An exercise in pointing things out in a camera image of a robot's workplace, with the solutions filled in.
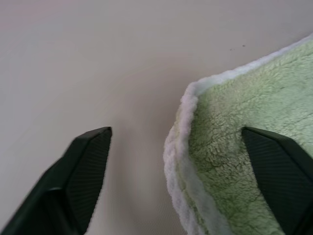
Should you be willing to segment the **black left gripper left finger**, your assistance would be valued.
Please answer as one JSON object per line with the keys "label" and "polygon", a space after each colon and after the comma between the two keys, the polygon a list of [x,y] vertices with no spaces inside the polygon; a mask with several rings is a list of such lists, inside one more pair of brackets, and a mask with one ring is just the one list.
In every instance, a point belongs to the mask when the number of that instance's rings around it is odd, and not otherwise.
{"label": "black left gripper left finger", "polygon": [[39,178],[3,235],[84,235],[105,178],[112,128],[77,136]]}

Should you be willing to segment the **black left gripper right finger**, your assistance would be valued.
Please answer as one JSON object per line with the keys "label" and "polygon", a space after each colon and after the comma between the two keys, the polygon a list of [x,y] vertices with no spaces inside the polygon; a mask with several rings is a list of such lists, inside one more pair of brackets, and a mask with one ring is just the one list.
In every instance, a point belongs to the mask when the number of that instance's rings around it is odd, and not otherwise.
{"label": "black left gripper right finger", "polygon": [[244,127],[258,188],[283,232],[313,233],[313,159],[293,139],[275,132]]}

